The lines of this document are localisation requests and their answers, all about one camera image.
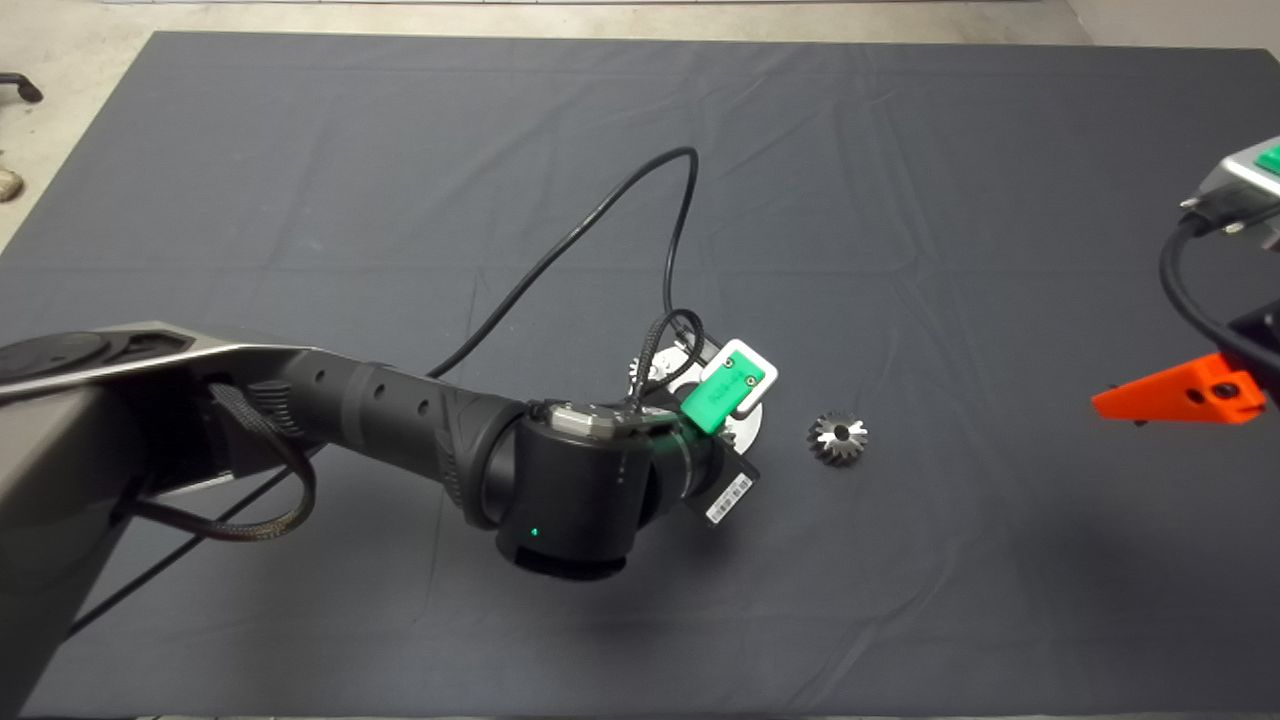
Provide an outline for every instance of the gray fabric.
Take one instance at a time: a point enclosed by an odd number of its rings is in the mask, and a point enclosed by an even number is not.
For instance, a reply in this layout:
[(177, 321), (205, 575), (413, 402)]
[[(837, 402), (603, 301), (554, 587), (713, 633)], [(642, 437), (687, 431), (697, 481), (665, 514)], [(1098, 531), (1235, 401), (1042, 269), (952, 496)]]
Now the gray fabric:
[[(4, 340), (164, 318), (426, 368), (692, 143), (677, 302), (781, 368), (764, 480), (727, 527), (677, 511), (568, 584), (506, 565), (434, 483), (328, 450), (302, 530), (206, 544), (68, 643), (27, 712), (1280, 710), (1275, 419), (1088, 404), (1211, 350), (1156, 255), (1211, 164), (1280, 128), (1277, 81), (1261, 51), (156, 36), (3, 255)], [(620, 396), (681, 173), (454, 379)], [(1275, 296), (1274, 256), (1190, 261), (1215, 313)], [(831, 409), (872, 428), (854, 469), (804, 447)], [(178, 541), (136, 523), (96, 596)]]

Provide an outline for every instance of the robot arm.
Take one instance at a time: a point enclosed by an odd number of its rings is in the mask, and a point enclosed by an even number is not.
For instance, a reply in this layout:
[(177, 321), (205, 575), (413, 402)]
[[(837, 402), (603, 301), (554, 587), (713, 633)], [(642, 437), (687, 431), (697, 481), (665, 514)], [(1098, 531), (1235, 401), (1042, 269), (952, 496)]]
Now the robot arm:
[(580, 580), (620, 571), (653, 518), (680, 502), (705, 511), (754, 475), (666, 391), (639, 406), (526, 404), (160, 323), (12, 345), (0, 348), (0, 717), (65, 637), (134, 503), (278, 466), (280, 443), (303, 462), (334, 443), (436, 480), (509, 561)]

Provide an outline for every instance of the white label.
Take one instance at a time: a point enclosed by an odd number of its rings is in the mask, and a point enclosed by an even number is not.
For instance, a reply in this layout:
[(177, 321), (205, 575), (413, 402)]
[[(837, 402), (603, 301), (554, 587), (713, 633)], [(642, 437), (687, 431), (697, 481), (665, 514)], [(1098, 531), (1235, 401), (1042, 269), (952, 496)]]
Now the white label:
[(707, 510), (707, 519), (710, 520), (712, 524), (718, 525), (719, 521), (724, 519), (724, 515), (728, 515), (728, 511), (737, 505), (737, 501), (742, 500), (746, 491), (751, 489), (751, 478), (739, 475), (732, 483), (728, 484), (727, 488), (724, 488), (724, 492), (722, 492), (719, 498), (716, 500), (716, 505), (712, 505)]

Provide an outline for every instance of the concrete floor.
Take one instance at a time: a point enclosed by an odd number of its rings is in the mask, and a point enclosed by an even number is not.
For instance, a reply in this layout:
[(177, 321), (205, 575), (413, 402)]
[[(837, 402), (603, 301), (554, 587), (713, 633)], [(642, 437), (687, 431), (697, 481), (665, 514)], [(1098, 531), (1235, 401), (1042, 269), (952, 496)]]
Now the concrete floor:
[(838, 42), (1270, 46), (1275, 0), (1025, 0), (756, 5), (111, 5), (0, 0), (0, 165), (27, 190), (0, 205), (0, 250), (156, 29)]

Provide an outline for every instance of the chair leg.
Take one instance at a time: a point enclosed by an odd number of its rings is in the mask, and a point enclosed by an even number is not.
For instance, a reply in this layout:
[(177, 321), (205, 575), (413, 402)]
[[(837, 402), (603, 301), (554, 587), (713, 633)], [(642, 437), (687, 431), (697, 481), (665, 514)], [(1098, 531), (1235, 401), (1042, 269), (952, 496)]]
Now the chair leg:
[(31, 82), (22, 73), (0, 73), (0, 85), (17, 85), (18, 97), (22, 97), (27, 102), (40, 102), (45, 99), (45, 94), (36, 87), (36, 83)]

